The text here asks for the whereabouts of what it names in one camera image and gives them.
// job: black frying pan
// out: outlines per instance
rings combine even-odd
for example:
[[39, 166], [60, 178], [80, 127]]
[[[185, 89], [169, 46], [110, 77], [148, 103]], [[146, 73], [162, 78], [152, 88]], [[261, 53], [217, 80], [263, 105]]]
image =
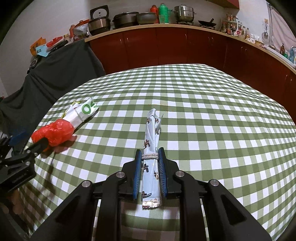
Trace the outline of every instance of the black frying pan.
[[213, 23], [214, 19], [212, 18], [212, 20], [210, 22], [206, 22], [206, 21], [199, 21], [199, 23], [203, 26], [206, 27], [215, 27], [216, 23]]

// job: black cloth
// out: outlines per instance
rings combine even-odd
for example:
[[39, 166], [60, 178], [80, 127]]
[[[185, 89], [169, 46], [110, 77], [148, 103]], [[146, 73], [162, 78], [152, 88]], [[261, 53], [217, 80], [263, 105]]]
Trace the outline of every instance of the black cloth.
[[60, 97], [104, 75], [101, 62], [84, 40], [56, 50], [25, 77], [18, 91], [0, 102], [2, 130], [13, 136], [25, 131], [20, 149]]

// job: metal screw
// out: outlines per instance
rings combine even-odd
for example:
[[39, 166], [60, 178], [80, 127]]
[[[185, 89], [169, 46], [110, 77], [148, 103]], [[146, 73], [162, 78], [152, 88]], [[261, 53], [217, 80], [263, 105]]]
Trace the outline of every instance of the metal screw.
[[83, 186], [84, 188], [88, 188], [90, 185], [91, 185], [91, 182], [90, 182], [90, 181], [84, 181], [84, 182], [82, 183], [82, 186]]
[[118, 172], [116, 173], [116, 177], [123, 178], [126, 174], [124, 172]]
[[219, 185], [219, 182], [218, 182], [216, 179], [212, 179], [212, 180], [210, 181], [210, 184], [211, 184], [212, 186], [216, 187], [216, 186]]
[[184, 177], [184, 175], [185, 175], [185, 173], [182, 172], [182, 171], [177, 171], [177, 172], [176, 172], [176, 176], [177, 176], [177, 177]]

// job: gray bowl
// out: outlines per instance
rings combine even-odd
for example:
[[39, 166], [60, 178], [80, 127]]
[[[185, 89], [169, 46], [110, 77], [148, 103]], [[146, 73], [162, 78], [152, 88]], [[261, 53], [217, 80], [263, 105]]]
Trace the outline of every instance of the gray bowl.
[[157, 15], [154, 12], [142, 12], [136, 15], [139, 24], [154, 24], [157, 20]]

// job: green checkered tablecloth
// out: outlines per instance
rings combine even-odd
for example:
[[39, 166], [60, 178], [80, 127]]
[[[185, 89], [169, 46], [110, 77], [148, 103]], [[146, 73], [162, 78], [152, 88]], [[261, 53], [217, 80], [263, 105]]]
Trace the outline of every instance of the green checkered tablecloth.
[[[83, 180], [103, 181], [133, 160], [152, 108], [163, 114], [158, 147], [181, 170], [202, 181], [218, 179], [273, 240], [289, 224], [296, 207], [296, 127], [274, 100], [206, 65], [154, 66], [88, 81], [61, 97], [37, 129], [89, 97], [99, 111], [77, 128], [70, 148], [39, 155], [37, 176], [20, 189], [32, 231]], [[139, 198], [124, 202], [122, 240], [179, 240], [178, 202], [163, 200], [153, 210], [142, 210]]]

